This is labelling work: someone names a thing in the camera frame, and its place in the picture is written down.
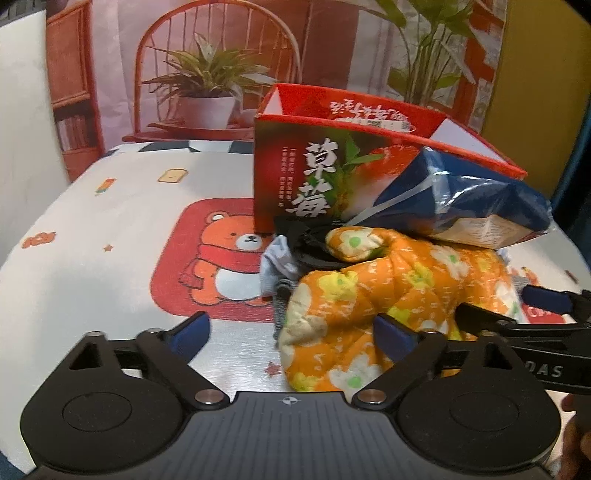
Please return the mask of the person's hand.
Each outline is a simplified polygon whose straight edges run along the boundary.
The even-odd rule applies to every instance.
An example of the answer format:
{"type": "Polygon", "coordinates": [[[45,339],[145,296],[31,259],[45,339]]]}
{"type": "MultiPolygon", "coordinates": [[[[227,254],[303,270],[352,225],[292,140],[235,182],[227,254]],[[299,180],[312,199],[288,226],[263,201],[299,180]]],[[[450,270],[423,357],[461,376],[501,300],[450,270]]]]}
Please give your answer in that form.
{"type": "Polygon", "coordinates": [[[577,402],[576,395],[568,394],[561,403],[562,410],[574,416],[566,424],[563,433],[561,463],[557,474],[559,480],[575,479],[583,467],[590,464],[590,429],[581,425],[577,402]]]}

